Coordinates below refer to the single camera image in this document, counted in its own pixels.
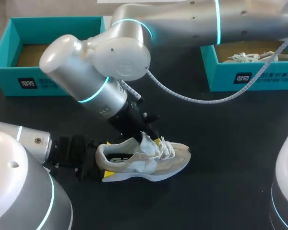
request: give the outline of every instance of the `shoe sole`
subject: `shoe sole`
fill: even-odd
[[[145,178],[145,179],[152,181],[152,182],[162,181],[162,180],[165,180],[165,179],[179,173],[186,166],[187,166],[187,164],[185,164],[183,167],[177,169],[176,171],[173,171],[173,172],[168,173],[166,175],[149,175],[149,174],[138,173],[138,172],[137,173],[136,172],[134,172],[134,173],[133,172],[132,173],[115,173],[111,176],[104,177],[102,179],[102,182],[124,181],[124,180],[127,180],[127,179],[132,178],[132,177],[142,177],[142,178]]]

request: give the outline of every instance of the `white shoelace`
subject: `white shoelace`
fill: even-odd
[[[239,53],[229,58],[231,58],[234,61],[239,61],[239,62],[256,62],[260,59],[260,56],[258,54]]]
[[[164,137],[161,137],[160,145],[156,144],[156,155],[151,157],[152,159],[161,159],[163,161],[172,159],[175,157],[175,151],[169,141],[165,141]]]

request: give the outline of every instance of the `cable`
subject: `cable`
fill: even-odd
[[[157,80],[157,78],[154,77],[154,75],[148,70],[147,74],[148,76],[164,91],[172,94],[175,97],[181,98],[183,100],[186,100],[188,102],[193,102],[193,103],[200,103],[200,104],[217,104],[217,103],[223,103],[223,102],[227,102],[230,101],[232,99],[235,99],[236,97],[240,96],[241,94],[243,94],[245,91],[247,91],[256,81],[257,79],[262,75],[262,73],[269,67],[269,65],[272,63],[272,61],[288,46],[288,39],[285,40],[285,42],[276,50],[276,52],[274,53],[274,55],[272,55],[270,57],[269,60],[267,60],[267,62],[264,64],[264,66],[262,66],[262,68],[257,72],[257,74],[255,75],[255,77],[250,80],[249,83],[247,83],[241,90],[239,90],[238,92],[234,93],[233,95],[223,98],[223,99],[219,99],[219,100],[212,100],[212,101],[204,101],[204,100],[197,100],[197,99],[193,99],[190,97],[185,97],[183,95],[180,95],[172,90],[170,90],[169,88],[167,88],[166,86],[164,86],[161,82],[159,82]]]
[[[127,90],[128,92],[130,92],[137,100],[140,100],[142,98],[142,96],[135,91],[133,88],[131,88],[126,82],[124,82],[123,80],[118,80],[120,85]]]

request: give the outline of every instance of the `teal box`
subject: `teal box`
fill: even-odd
[[[201,52],[212,92],[239,91],[264,66],[263,62],[219,63],[214,46],[203,46]],[[288,90],[288,61],[272,62],[249,90]]]
[[[99,17],[11,18],[0,40],[0,87],[6,96],[68,95],[38,66],[16,67],[24,45],[48,45],[62,35],[80,40],[105,30]]]

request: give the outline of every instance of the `black table surface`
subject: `black table surface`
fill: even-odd
[[[151,72],[183,95],[212,100],[200,50],[152,53]],[[177,175],[153,183],[78,182],[70,169],[57,181],[68,194],[74,230],[270,230],[269,202],[275,162],[288,135],[288,91],[246,92],[223,104],[193,104],[159,89],[147,76],[131,82],[169,141],[188,145],[192,158]],[[111,140],[118,133],[71,97],[4,97],[0,121],[48,131],[52,138],[86,134]]]

